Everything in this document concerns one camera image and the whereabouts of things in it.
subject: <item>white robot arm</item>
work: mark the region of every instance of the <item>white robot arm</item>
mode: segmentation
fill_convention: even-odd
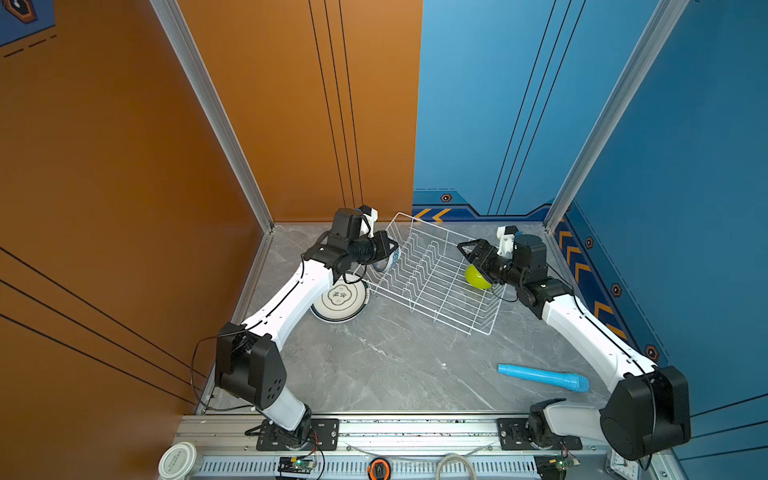
[[[365,205],[339,209],[331,230],[302,255],[283,288],[242,324],[227,323],[219,331],[215,385],[253,403],[279,427],[279,440],[288,446],[302,445],[309,437],[311,410],[286,387],[280,350],[312,303],[353,262],[379,271],[392,265],[398,244],[385,230],[373,231],[376,220],[376,210]]]
[[[310,435],[311,410],[285,385],[280,350],[310,305],[352,262],[389,268],[398,245],[384,230],[373,232],[376,211],[339,209],[333,227],[303,255],[290,280],[242,325],[225,325],[217,339],[214,381],[253,403],[273,422],[277,439],[302,445]],[[606,405],[552,399],[531,407],[530,440],[550,447],[566,435],[602,440],[635,460],[690,439],[687,381],[674,367],[659,369],[613,334],[581,304],[572,289],[548,275],[546,247],[532,235],[501,232],[513,247],[502,254],[486,240],[458,245],[490,283],[515,287],[521,303],[554,327],[592,365],[611,392]]]
[[[660,369],[589,313],[572,288],[548,275],[547,249],[539,237],[517,235],[511,258],[486,240],[460,243],[458,250],[489,283],[515,287],[521,303],[554,327],[592,365],[611,393],[607,404],[565,399],[531,407],[528,433],[549,447],[566,435],[607,442],[627,460],[690,439],[687,380],[673,366]]]

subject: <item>white wire dish rack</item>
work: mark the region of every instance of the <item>white wire dish rack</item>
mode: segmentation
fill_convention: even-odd
[[[494,286],[494,295],[467,283],[469,264],[456,244],[473,238],[402,213],[386,231],[400,244],[400,258],[386,273],[368,269],[374,293],[467,335],[491,334],[506,286]]]

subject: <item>orange wall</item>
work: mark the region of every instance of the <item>orange wall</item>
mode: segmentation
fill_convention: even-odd
[[[420,1],[180,5],[275,221],[411,211]]]
[[[149,2],[55,14],[0,51],[2,476],[155,478],[261,231]]]

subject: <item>white cable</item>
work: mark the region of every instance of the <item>white cable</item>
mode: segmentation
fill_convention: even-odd
[[[442,460],[440,460],[440,463],[437,464],[437,468],[435,469],[435,480],[440,480],[440,473],[442,472],[443,468],[451,462],[463,463],[467,468],[467,472],[469,472],[469,480],[477,480],[478,476],[475,474],[475,469],[472,467],[472,464],[469,463],[469,460],[456,453],[446,455],[442,458]]]
[[[481,450],[485,450],[486,448],[488,448],[491,445],[494,445],[494,444],[489,443],[487,445],[483,445],[482,447],[478,447],[478,448],[476,448],[474,450],[470,450],[469,452],[465,453],[464,455],[460,455],[460,456],[470,457],[470,456],[474,455],[475,453],[480,452]],[[440,463],[442,461],[442,460],[432,460],[431,458],[400,457],[400,456],[397,456],[397,455],[387,455],[387,454],[384,454],[384,453],[367,452],[366,450],[358,449],[357,447],[355,447],[354,445],[350,445],[349,443],[347,443],[346,446],[350,447],[353,450],[357,450],[358,452],[360,452],[360,453],[362,453],[364,455],[369,455],[369,456],[372,456],[372,457],[383,457],[383,458],[387,458],[387,459],[391,459],[391,460],[403,460],[404,462],[430,462],[430,463]]]

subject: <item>white container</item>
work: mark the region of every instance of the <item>white container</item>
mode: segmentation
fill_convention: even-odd
[[[181,442],[165,451],[157,471],[163,480],[184,480],[188,475],[194,475],[203,466],[203,456],[189,442]]]

